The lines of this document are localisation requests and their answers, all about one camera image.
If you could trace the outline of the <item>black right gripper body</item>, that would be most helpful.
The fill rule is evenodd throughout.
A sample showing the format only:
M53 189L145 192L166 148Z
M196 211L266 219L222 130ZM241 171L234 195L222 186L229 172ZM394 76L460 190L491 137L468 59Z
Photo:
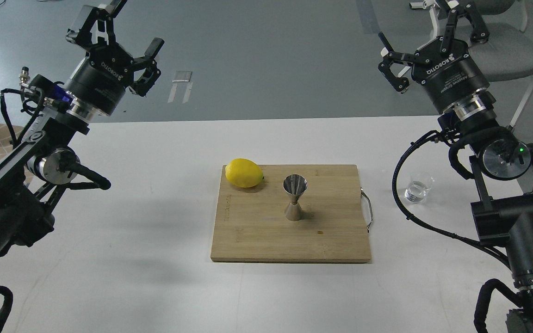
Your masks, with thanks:
M471 58L468 43L454 39L442 53L441 39L434 39L415 51L423 59L412 67L412 79L421 84L438 114L450 112L454 103L479 96L491 103L490 84Z

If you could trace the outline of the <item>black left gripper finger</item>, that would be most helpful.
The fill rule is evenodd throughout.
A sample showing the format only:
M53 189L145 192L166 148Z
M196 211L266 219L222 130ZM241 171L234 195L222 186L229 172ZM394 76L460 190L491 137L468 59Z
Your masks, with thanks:
M87 56L108 52L113 55L127 56L128 52L116 42L113 21L125 6L126 0L112 0L106 6L83 6L66 34L66 40L80 46ZM107 39L93 42L93 29L106 32Z
M129 64L129 70L135 72L143 71L139 79L133 80L129 84L129 90L135 95L145 97L149 90L161 75L161 70L157 67L156 56L164 45L162 38L154 38L143 56L135 58Z

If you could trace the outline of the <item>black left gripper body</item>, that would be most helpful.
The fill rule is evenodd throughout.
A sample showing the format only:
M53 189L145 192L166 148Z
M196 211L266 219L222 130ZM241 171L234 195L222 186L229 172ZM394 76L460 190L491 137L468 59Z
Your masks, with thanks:
M134 81L132 61L121 46L95 47L87 51L65 89L110 116Z

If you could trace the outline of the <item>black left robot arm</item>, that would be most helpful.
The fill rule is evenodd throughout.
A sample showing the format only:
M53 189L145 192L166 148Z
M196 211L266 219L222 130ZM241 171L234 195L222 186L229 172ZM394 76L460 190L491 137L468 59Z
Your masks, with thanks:
M133 57L117 41L114 19L125 6L83 6L66 40L85 56L64 83L20 72L19 89L0 91L0 110L12 150L0 160L0 257L13 245L31 247L54 229L53 210L66 190L108 190L110 181L81 164L69 143L86 135L98 114L110 116L126 91L146 96L161 75L154 38ZM0 286L0 332L12 310L13 293Z

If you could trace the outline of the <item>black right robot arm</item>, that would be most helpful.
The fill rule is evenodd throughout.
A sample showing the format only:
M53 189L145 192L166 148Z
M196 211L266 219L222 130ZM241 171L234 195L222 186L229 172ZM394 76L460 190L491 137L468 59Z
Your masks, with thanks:
M485 333L492 293L497 290L515 308L506 316L510 333L533 333L533 145L519 141L513 127L498 124L488 91L489 81L470 55L468 46L487 42L490 33L482 12L471 0L439 0L446 27L414 53L395 51L385 35L378 69L398 92L409 80L397 77L391 66L409 66L438 110L441 131L428 131L412 142L394 169L392 193L406 219L464 242L494 257L510 269L515 290L500 280L485 282L479 292L474 326ZM448 159L463 179L475 181L480 200L471 203L478 240L435 228L411 213L398 197L397 178L406 159L427 142L444 142Z

